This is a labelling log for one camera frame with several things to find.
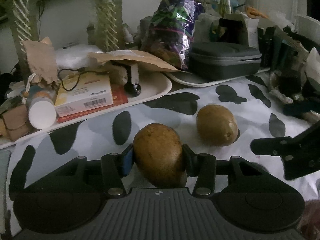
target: white rope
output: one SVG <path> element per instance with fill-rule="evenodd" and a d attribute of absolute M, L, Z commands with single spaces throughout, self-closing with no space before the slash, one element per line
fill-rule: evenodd
<path fill-rule="evenodd" d="M 30 86 L 31 86 L 31 82 L 34 79 L 34 77 L 36 76 L 36 73 L 33 73 L 31 76 L 28 77 L 28 81 L 27 81 L 27 86 L 26 86 L 26 92 L 29 92 L 30 90 Z M 27 101 L 26 97 L 22 98 L 22 103 L 25 105 Z"/>

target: white tray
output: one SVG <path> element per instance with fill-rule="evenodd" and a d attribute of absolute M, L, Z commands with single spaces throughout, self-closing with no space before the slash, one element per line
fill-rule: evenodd
<path fill-rule="evenodd" d="M 34 136 L 48 133 L 58 128 L 61 128 L 79 121 L 83 121 L 101 114 L 105 114 L 105 113 L 116 111 L 128 106 L 133 106 L 146 101 L 151 101 L 151 100 L 160 98 L 166 95 L 167 93 L 169 93 L 172 87 L 171 81 L 166 76 L 158 72 L 153 72 L 153 73 L 149 72 L 149 73 L 141 74 L 139 78 L 140 78 L 139 84 L 141 86 L 141 94 L 135 98 L 128 96 L 128 103 L 122 104 L 119 106 L 113 106 L 111 108 L 104 109 L 92 114 L 84 115 L 67 122 L 63 122 L 63 123 L 56 122 L 54 125 L 52 125 L 47 129 L 37 130 L 36 132 L 25 135 L 14 142 L 11 142 L 7 138 L 0 138 L 0 150 L 8 146 L 14 145 L 16 143 L 22 142 L 24 140 L 27 140 L 29 138 L 32 138 Z"/>
<path fill-rule="evenodd" d="M 261 69 L 256 74 L 261 73 L 261 72 L 266 72 L 269 70 L 270 70 L 270 68 Z M 214 85 L 217 85 L 217 84 L 220 84 L 223 82 L 227 82 L 230 80 L 245 77 L 245 76 L 241 76 L 241 77 L 235 77 L 235 78 L 230 78 L 230 79 L 223 79 L 223 80 L 208 82 L 208 80 L 205 80 L 205 79 L 203 79 L 193 73 L 189 73 L 189 72 L 166 72 L 165 74 L 168 77 L 170 77 L 172 80 L 174 80 L 175 82 L 180 83 L 182 85 L 189 86 L 189 87 L 210 87 L 210 86 L 214 86 Z"/>

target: potato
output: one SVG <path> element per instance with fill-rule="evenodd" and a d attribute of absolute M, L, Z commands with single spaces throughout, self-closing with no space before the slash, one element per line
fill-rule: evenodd
<path fill-rule="evenodd" d="M 133 140 L 135 162 L 143 176 L 160 188 L 184 187 L 187 174 L 179 135 L 170 127 L 152 123 Z"/>
<path fill-rule="evenodd" d="M 200 137 L 214 146 L 230 145 L 238 136 L 236 119 L 224 106 L 204 106 L 197 114 L 196 124 Z"/>

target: small brown box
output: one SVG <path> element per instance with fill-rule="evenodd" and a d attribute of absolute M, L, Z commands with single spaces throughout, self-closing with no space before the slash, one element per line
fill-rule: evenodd
<path fill-rule="evenodd" d="M 11 141 L 16 141 L 33 130 L 28 119 L 28 110 L 26 105 L 17 106 L 2 115 L 6 128 L 2 134 L 7 135 Z"/>

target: yellow and white box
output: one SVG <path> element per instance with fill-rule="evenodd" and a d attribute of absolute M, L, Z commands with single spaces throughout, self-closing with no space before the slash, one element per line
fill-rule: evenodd
<path fill-rule="evenodd" d="M 63 81 L 66 89 L 76 85 L 78 75 Z M 72 91 L 59 88 L 54 105 L 60 117 L 113 104 L 109 75 L 84 73 Z"/>

